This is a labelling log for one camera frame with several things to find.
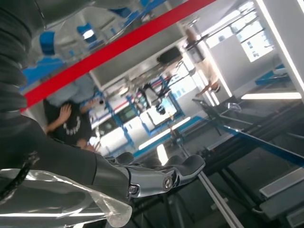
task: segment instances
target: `cable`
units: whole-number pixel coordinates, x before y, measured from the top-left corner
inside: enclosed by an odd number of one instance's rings
[[[39,158],[36,152],[33,152],[29,155],[29,157],[24,162],[22,169],[11,182],[5,186],[3,190],[0,191],[0,205],[6,203],[8,200],[12,198],[14,192],[20,186],[29,172],[30,168]]]

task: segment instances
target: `person's hand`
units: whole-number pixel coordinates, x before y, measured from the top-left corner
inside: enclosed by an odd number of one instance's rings
[[[58,121],[60,123],[64,123],[67,121],[70,116],[72,112],[72,107],[70,104],[66,104],[60,109],[60,114],[59,115]]]

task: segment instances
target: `red stripe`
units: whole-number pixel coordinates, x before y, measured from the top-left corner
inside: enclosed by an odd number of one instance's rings
[[[40,102],[70,82],[75,81],[90,70],[107,62],[129,48],[179,22],[180,20],[214,1],[215,0],[188,0],[173,10],[137,28],[137,30],[131,32],[126,36],[114,41],[108,46],[91,54],[26,93],[25,97],[28,101],[27,108]]]

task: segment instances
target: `blue frame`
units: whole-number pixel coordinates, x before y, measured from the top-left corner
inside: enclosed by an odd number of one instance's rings
[[[285,68],[283,64],[281,64],[276,69],[282,69]],[[257,86],[261,86],[261,85],[266,85],[266,84],[272,84],[272,83],[278,83],[278,82],[289,82],[290,81],[290,78],[289,75],[285,75],[285,76],[279,76],[277,77],[274,74],[273,71],[269,71],[262,77],[259,77],[256,80],[256,84]]]

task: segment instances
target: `robotic hand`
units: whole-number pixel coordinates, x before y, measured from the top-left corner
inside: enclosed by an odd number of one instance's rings
[[[0,224],[68,227],[108,219],[121,227],[130,197],[164,193],[192,181],[204,166],[199,156],[155,169],[109,163],[102,156],[54,141],[22,116],[32,38],[91,4],[131,0],[5,0],[0,6]],[[24,163],[32,153],[35,162]],[[123,211],[129,216],[122,218]]]

